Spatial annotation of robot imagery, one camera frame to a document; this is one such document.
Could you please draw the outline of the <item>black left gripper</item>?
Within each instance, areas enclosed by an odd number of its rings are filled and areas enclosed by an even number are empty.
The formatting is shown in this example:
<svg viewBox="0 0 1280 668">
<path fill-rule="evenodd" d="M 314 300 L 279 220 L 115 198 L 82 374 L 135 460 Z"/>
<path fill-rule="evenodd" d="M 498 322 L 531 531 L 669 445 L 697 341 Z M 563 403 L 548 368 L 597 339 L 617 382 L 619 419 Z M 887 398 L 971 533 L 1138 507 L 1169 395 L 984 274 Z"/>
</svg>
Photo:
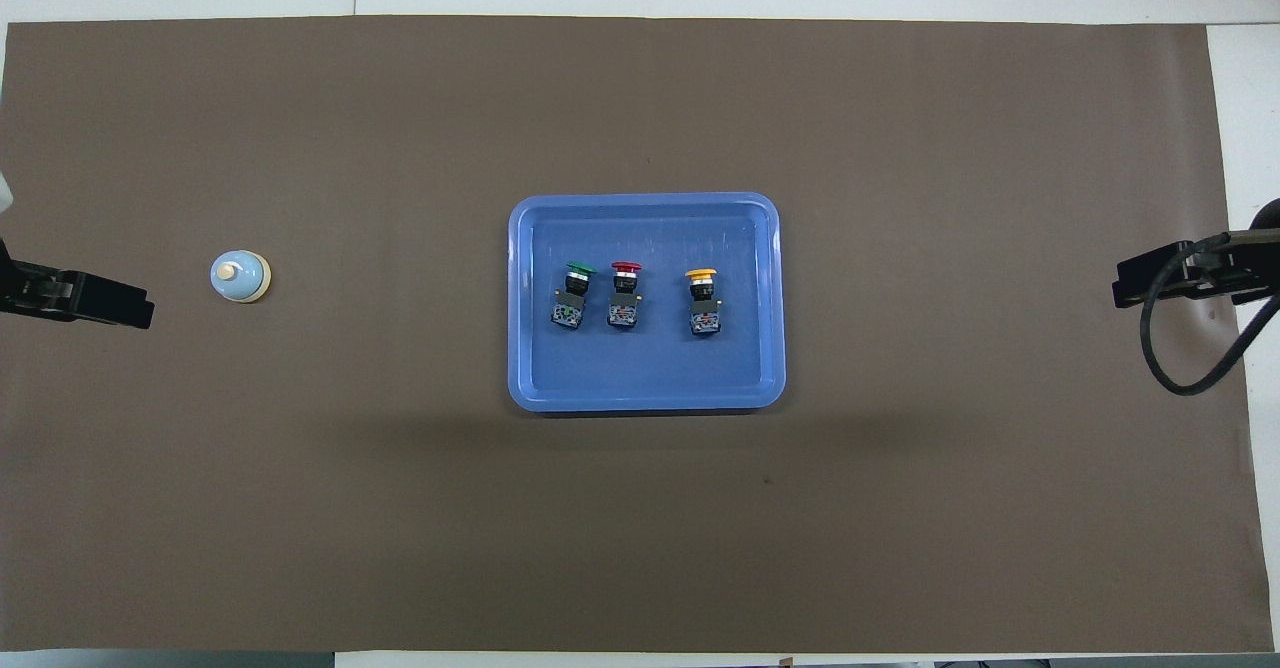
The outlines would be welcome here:
<svg viewBox="0 0 1280 668">
<path fill-rule="evenodd" d="M 114 325 L 147 330 L 154 320 L 155 305 L 147 290 L 123 282 L 105 282 L 100 288 L 100 314 L 84 308 L 91 294 L 88 273 L 54 270 L 42 264 L 15 261 L 1 241 L 1 312 L 40 317 L 55 322 L 114 322 Z"/>
</svg>

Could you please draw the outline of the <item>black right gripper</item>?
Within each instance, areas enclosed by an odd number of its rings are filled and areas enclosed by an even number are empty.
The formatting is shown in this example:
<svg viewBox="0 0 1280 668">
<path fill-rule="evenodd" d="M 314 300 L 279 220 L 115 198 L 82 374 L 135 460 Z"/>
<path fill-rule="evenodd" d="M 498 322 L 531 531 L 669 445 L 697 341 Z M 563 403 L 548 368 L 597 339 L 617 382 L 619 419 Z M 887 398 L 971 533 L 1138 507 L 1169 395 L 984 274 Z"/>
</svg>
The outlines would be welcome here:
<svg viewBox="0 0 1280 668">
<path fill-rule="evenodd" d="M 1247 305 L 1277 296 L 1279 232 L 1221 232 L 1203 241 L 1176 241 L 1164 298 L 1207 299 L 1229 296 Z M 1142 305 L 1169 250 L 1151 250 L 1116 264 L 1112 302 L 1116 308 Z"/>
</svg>

